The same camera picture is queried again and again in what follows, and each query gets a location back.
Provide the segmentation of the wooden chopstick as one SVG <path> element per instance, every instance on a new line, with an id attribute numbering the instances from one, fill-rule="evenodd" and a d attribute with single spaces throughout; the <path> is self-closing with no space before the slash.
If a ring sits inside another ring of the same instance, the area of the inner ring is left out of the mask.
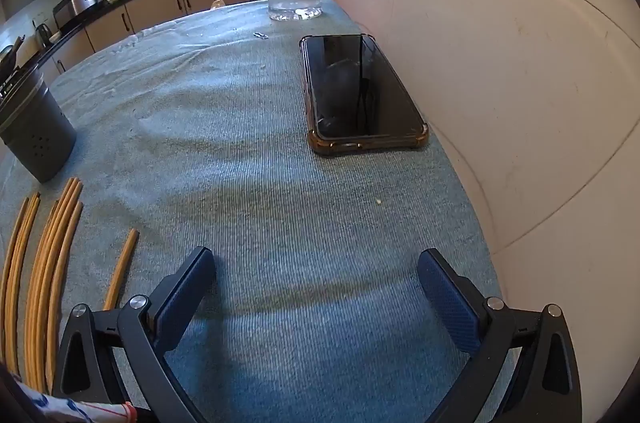
<path id="1" fill-rule="evenodd" d="M 44 256 L 44 253 L 46 253 L 46 250 L 44 248 L 46 247 L 47 237 L 48 237 L 51 224 L 57 210 L 58 210 L 58 200 L 55 200 L 51 206 L 47 221 L 44 224 L 42 233 L 40 235 L 37 252 L 34 260 L 34 265 L 32 266 L 32 273 L 30 274 L 30 278 L 29 278 L 29 287 L 28 287 L 27 304 L 26 304 L 25 334 L 24 334 L 25 367 L 26 367 L 24 380 L 29 387 L 36 386 L 35 373 L 32 372 L 32 358 L 35 357 L 35 351 L 32 350 L 32 325 L 34 324 L 34 319 L 35 319 L 38 285 L 40 283 L 40 271 L 42 268 L 41 261 Z"/>
<path id="2" fill-rule="evenodd" d="M 51 228 L 47 237 L 46 253 L 42 258 L 40 271 L 40 283 L 36 300 L 34 324 L 32 325 L 32 350 L 35 357 L 32 358 L 32 372 L 35 373 L 35 389 L 46 390 L 46 373 L 44 373 L 44 347 L 46 347 L 46 325 L 48 317 L 48 298 L 51 290 L 53 271 L 58 258 L 55 256 L 55 247 L 58 245 L 58 232 L 60 224 L 64 223 L 66 214 L 70 213 L 70 203 L 77 200 L 77 195 L 82 187 L 81 181 L 74 177 L 65 187 L 62 198 L 58 200 L 58 210 L 55 213 Z"/>
<path id="3" fill-rule="evenodd" d="M 21 206 L 21 212 L 18 214 L 10 243 L 11 258 L 9 260 L 9 274 L 8 279 L 6 279 L 3 303 L 3 356 L 6 367 L 13 374 L 20 373 L 17 356 L 17 319 L 22 270 L 39 204 L 39 192 L 36 192 L 30 198 L 26 198 Z"/>
<path id="4" fill-rule="evenodd" d="M 60 327 L 60 307 L 63 295 L 63 282 L 70 258 L 70 247 L 72 246 L 74 235 L 77 229 L 78 221 L 84 204 L 78 202 L 73 210 L 70 221 L 64 232 L 60 255 L 56 263 L 55 272 L 52 283 L 52 293 L 48 309 L 48 325 L 47 325 L 47 347 L 46 347 L 46 381 L 47 388 L 50 393 L 53 391 L 56 353 L 58 352 L 58 328 Z"/>
<path id="5" fill-rule="evenodd" d="M 134 249 L 137 246 L 139 239 L 139 231 L 131 229 L 128 233 L 128 237 L 125 241 L 122 251 L 119 254 L 118 261 L 116 263 L 114 273 L 110 286 L 108 287 L 105 295 L 103 310 L 112 310 L 117 307 L 120 291 L 122 291 L 122 284 L 125 282 L 126 274 L 130 265 L 132 255 L 134 255 Z"/>
<path id="6" fill-rule="evenodd" d="M 70 216 L 77 203 L 80 181 L 72 177 L 54 202 L 37 247 L 29 279 L 25 322 L 26 383 L 36 391 L 45 391 L 47 327 L 53 276 L 62 251 Z"/>
<path id="7" fill-rule="evenodd" d="M 9 287 L 9 276 L 11 272 L 12 266 L 12 258 L 15 250 L 15 244 L 18 237 L 18 232 L 20 232 L 24 216 L 27 212 L 29 204 L 29 198 L 24 198 L 20 211 L 17 214 L 17 217 L 14 221 L 12 233 L 9 239 L 8 246 L 6 247 L 6 258 L 4 258 L 4 264 L 2 268 L 2 277 L 1 277 L 1 289 L 0 289 L 0 355 L 1 362 L 6 361 L 6 330 L 4 329 L 4 320 L 6 320 L 6 314 L 8 313 L 8 308 L 6 308 L 6 300 L 8 299 L 8 287 Z"/>

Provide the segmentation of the silver rice cooker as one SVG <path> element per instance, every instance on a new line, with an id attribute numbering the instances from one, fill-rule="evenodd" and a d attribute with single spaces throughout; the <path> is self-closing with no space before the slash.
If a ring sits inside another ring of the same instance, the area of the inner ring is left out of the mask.
<path id="1" fill-rule="evenodd" d="M 53 8 L 53 19 L 56 26 L 62 30 L 86 11 L 99 7 L 104 0 L 61 0 Z"/>

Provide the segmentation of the teal table cloth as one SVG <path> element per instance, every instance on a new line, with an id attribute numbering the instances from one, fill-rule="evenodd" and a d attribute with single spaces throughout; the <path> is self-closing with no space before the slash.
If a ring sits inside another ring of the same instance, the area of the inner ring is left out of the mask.
<path id="1" fill-rule="evenodd" d="M 134 34 L 55 79 L 77 132 L 40 184 L 1 157 L 1 233 L 39 194 L 42 228 L 84 185 L 62 299 L 100 308 L 130 230 L 126 294 L 148 294 L 195 247 L 216 259 L 172 372 L 211 422 L 423 422 L 465 365 L 416 274 L 435 247 L 499 291 L 472 205 L 438 139 L 324 158 L 306 139 L 306 35 L 352 34 L 332 0 L 274 22 L 261 2 Z"/>

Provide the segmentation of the patterned sleeve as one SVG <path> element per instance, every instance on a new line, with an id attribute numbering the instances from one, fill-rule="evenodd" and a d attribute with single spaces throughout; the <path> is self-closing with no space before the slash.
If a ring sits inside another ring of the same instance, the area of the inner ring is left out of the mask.
<path id="1" fill-rule="evenodd" d="M 14 374 L 18 388 L 48 422 L 135 422 L 137 409 L 131 403 L 85 403 L 70 398 L 58 398 L 35 391 Z"/>

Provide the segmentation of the beige lower kitchen cabinets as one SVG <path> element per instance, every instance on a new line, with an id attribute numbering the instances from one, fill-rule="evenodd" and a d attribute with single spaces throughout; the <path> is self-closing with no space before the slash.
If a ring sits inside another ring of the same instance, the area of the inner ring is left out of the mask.
<path id="1" fill-rule="evenodd" d="M 63 73 L 93 53 L 115 42 L 173 21 L 189 14 L 203 12 L 216 0 L 116 0 L 85 13 L 61 38 L 46 50 L 34 54 L 26 63 L 41 65 Z M 249 0 L 222 0 L 226 5 Z"/>

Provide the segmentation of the dark grey utensil holder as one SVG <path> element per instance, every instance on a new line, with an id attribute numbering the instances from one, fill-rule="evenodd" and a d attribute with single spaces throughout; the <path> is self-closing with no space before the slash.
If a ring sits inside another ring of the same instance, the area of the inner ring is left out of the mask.
<path id="1" fill-rule="evenodd" d="M 40 183 L 51 180 L 70 157 L 76 130 L 39 65 L 16 71 L 1 86 L 1 140 Z"/>

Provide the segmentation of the black smartphone amber case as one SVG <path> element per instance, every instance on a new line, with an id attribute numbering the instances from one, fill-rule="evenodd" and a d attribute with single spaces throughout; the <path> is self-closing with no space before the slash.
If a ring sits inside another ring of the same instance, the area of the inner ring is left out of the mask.
<path id="1" fill-rule="evenodd" d="M 385 54 L 368 34 L 307 35 L 307 139 L 322 156 L 420 149 L 428 126 Z"/>

